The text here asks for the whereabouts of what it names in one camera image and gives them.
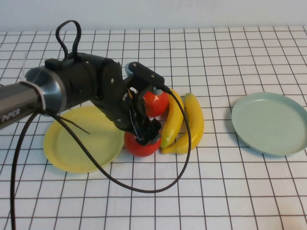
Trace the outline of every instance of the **red tomato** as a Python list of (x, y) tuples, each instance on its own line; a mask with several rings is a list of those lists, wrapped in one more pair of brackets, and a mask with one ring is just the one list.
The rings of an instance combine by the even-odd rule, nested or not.
[(149, 117), (156, 117), (162, 115), (168, 106), (168, 96), (166, 92), (161, 95), (155, 95), (147, 92), (144, 97), (146, 114)]
[(142, 146), (136, 140), (132, 133), (125, 132), (125, 145), (128, 151), (136, 157), (148, 157), (158, 150), (161, 145), (161, 138), (152, 145)]

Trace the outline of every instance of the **yellow banana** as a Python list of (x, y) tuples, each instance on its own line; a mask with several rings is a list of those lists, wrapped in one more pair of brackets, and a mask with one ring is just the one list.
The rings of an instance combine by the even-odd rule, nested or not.
[[(171, 91), (177, 97), (183, 108), (184, 105), (180, 95), (173, 89), (171, 89)], [(175, 99), (171, 95), (168, 95), (168, 101), (169, 101), (168, 116), (161, 133), (162, 148), (166, 148), (167, 146), (173, 143), (183, 122), (183, 115)]]
[[(202, 114), (201, 105), (199, 104), (197, 98), (192, 93), (186, 94), (185, 104), (189, 117), (189, 127), (191, 130), (191, 139), (192, 139), (191, 150), (192, 150), (201, 141), (204, 132), (205, 121)], [(166, 149), (162, 149), (161, 152), (163, 154), (172, 153), (172, 152), (178, 154), (185, 154), (188, 152), (188, 145), (189, 145), (189, 138), (188, 138), (188, 133), (186, 133), (174, 145)]]

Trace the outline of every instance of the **black cable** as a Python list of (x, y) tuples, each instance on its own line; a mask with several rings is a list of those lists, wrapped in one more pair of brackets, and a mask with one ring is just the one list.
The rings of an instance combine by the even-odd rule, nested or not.
[(78, 60), (78, 54), (77, 54), (78, 53), (78, 45), (79, 45), (81, 35), (82, 35), (80, 24), (75, 20), (68, 20), (68, 21), (62, 23), (61, 25), (58, 26), (58, 28), (56, 30), (56, 38), (57, 38), (57, 41), (59, 42), (59, 44), (61, 45), (61, 47), (64, 51), (64, 60), (67, 60), (68, 59), (68, 49), (67, 49), (66, 45), (64, 44), (64, 42), (61, 40), (61, 38), (59, 36), (59, 32), (62, 29), (62, 27), (65, 26), (68, 23), (74, 23), (77, 27), (77, 35), (76, 35), (76, 38), (75, 38), (75, 40), (72, 44), (73, 59), (77, 61)]
[(27, 120), (27, 122), (24, 125), (23, 130), (21, 131), (20, 137), (18, 139), (18, 143), (16, 146), (13, 163), (12, 163), (12, 174), (11, 174), (11, 194), (10, 194), (10, 204), (11, 204), (11, 224), (12, 224), (12, 230), (16, 230), (16, 220), (15, 220), (15, 177), (16, 177), (16, 169), (17, 169), (17, 161), (19, 157), (19, 152), (21, 149), (21, 145), (23, 143), (25, 134), (34, 120), (34, 118), (39, 114), (39, 111), (35, 111), (30, 118)]
[(29, 128), (31, 122), (33, 121), (33, 119), (37, 116), (37, 114), (39, 113), (45, 113), (48, 114), (49, 116), (53, 117), (56, 121), (58, 121), (68, 132), (69, 134), (75, 139), (75, 141), (79, 144), (79, 146), (81, 147), (81, 149), (85, 152), (85, 154), (88, 156), (88, 158), (93, 162), (93, 164), (99, 169), (99, 171), (105, 175), (109, 180), (113, 181), (114, 183), (127, 188), (129, 190), (135, 191), (135, 192), (139, 192), (139, 193), (159, 193), (159, 192), (163, 192), (167, 189), (169, 189), (170, 187), (172, 187), (173, 185), (175, 185), (179, 179), (182, 177), (184, 171), (187, 168), (188, 162), (189, 162), (189, 158), (190, 158), (190, 154), (191, 154), (191, 131), (190, 131), (190, 127), (189, 127), (189, 123), (188, 123), (188, 118), (186, 116), (186, 114), (184, 113), (184, 109), (182, 108), (179, 100), (177, 99), (177, 97), (173, 94), (173, 92), (170, 91), (170, 89), (168, 87), (164, 87), (162, 89), (163, 91), (165, 91), (166, 93), (170, 94), (174, 100), (176, 101), (176, 103), (178, 104), (181, 113), (183, 115), (184, 121), (186, 123), (187, 126), (187, 133), (188, 133), (188, 138), (189, 138), (189, 147), (188, 147), (188, 153), (187, 153), (187, 159), (185, 161), (185, 164), (180, 172), (180, 174), (178, 175), (178, 177), (168, 186), (164, 187), (164, 188), (160, 188), (160, 189), (156, 189), (156, 190), (143, 190), (143, 189), (139, 189), (139, 188), (134, 188), (131, 186), (128, 186), (126, 184), (123, 184), (122, 182), (118, 181), (117, 179), (113, 178), (111, 175), (109, 175), (100, 165), (99, 163), (93, 158), (93, 156), (91, 155), (91, 153), (86, 149), (86, 147), (82, 144), (82, 142), (80, 141), (80, 139), (77, 137), (77, 135), (69, 128), (69, 126), (62, 121), (62, 117), (60, 117), (57, 114), (53, 114), (49, 111), (36, 111), (34, 112), (30, 118), (27, 120), (27, 122), (24, 125), (24, 128), (20, 134), (18, 143), (17, 143), (17, 147), (15, 150), (15, 154), (14, 154), (14, 158), (13, 158), (13, 163), (12, 163), (12, 176), (11, 176), (11, 196), (10, 196), (10, 201), (11, 201), (11, 222), (12, 222), (12, 230), (16, 230), (16, 222), (15, 222), (15, 176), (16, 176), (16, 168), (17, 168), (17, 161), (18, 161), (18, 156), (19, 156), (19, 152), (20, 152), (20, 148), (21, 148), (21, 144), (24, 140), (24, 136), (27, 132), (27, 129)]
[(81, 147), (81, 149), (85, 152), (85, 154), (87, 155), (87, 157), (93, 162), (93, 164), (99, 169), (100, 172), (102, 172), (102, 174), (104, 176), (106, 176), (106, 178), (108, 178), (109, 180), (113, 181), (114, 183), (118, 184), (119, 186), (122, 186), (124, 188), (127, 188), (129, 190), (135, 191), (135, 192), (139, 192), (139, 193), (160, 193), (163, 192), (167, 189), (169, 189), (170, 187), (172, 187), (173, 185), (175, 185), (179, 179), (182, 177), (184, 171), (186, 170), (186, 167), (188, 165), (189, 162), (189, 158), (190, 158), (190, 154), (191, 154), (191, 131), (190, 131), (190, 127), (189, 127), (189, 123), (188, 123), (188, 118), (184, 113), (184, 109), (182, 108), (179, 100), (176, 98), (176, 96), (171, 92), (171, 91), (167, 91), (168, 94), (170, 94), (176, 101), (176, 103), (178, 104), (181, 113), (183, 114), (183, 118), (184, 121), (186, 123), (187, 126), (187, 132), (188, 132), (188, 137), (189, 137), (189, 147), (188, 147), (188, 154), (187, 154), (187, 159), (186, 162), (181, 170), (181, 173), (178, 175), (178, 177), (168, 186), (161, 188), (161, 189), (156, 189), (156, 190), (143, 190), (143, 189), (139, 189), (139, 188), (134, 188), (131, 186), (128, 186), (126, 184), (123, 184), (122, 182), (118, 181), (117, 179), (113, 178), (111, 175), (109, 175), (100, 165), (99, 163), (94, 159), (94, 157), (91, 155), (91, 153), (86, 149), (86, 147), (82, 144), (82, 142), (80, 141), (80, 139), (77, 137), (77, 135), (69, 128), (69, 126), (63, 122), (61, 120), (61, 118), (56, 115), (53, 114), (51, 112), (46, 111), (46, 114), (48, 114), (49, 116), (53, 117), (56, 121), (58, 121), (68, 132), (69, 134), (75, 139), (75, 141), (78, 143), (78, 145)]
[(87, 133), (87, 134), (90, 134), (90, 133), (87, 132), (84, 128), (80, 127), (79, 125), (77, 125), (77, 124), (74, 123), (73, 121), (68, 120), (68, 119), (66, 119), (66, 118), (64, 118), (64, 117), (62, 117), (62, 116), (59, 116), (59, 117), (60, 117), (62, 120), (67, 121), (67, 122), (73, 124), (73, 125), (76, 126), (78, 129), (81, 129), (83, 132), (85, 132), (85, 133)]

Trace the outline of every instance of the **screw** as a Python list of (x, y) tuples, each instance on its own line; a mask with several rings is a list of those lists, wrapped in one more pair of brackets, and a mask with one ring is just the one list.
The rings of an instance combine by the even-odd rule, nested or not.
[(125, 101), (127, 97), (128, 97), (128, 94), (125, 93), (122, 100)]

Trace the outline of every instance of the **white grid tablecloth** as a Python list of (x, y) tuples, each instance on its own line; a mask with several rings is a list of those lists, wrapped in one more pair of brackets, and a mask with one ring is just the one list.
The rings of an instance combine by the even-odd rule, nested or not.
[[(181, 96), (195, 94), (205, 133), (183, 178), (169, 190), (140, 194), (100, 172), (72, 174), (44, 156), (52, 119), (38, 116), (25, 137), (16, 176), (17, 229), (306, 230), (307, 154), (263, 156), (234, 132), (231, 109), (254, 92), (276, 92), (306, 108), (306, 27), (83, 31), (79, 51), (139, 61)], [(63, 31), (67, 46), (74, 31)], [(63, 58), (54, 31), (0, 33), (0, 83), (16, 83), (47, 58)], [(26, 119), (0, 130), (0, 229), (11, 229), (11, 163)], [(123, 149), (105, 169), (143, 189), (177, 177), (185, 155), (133, 158)]]

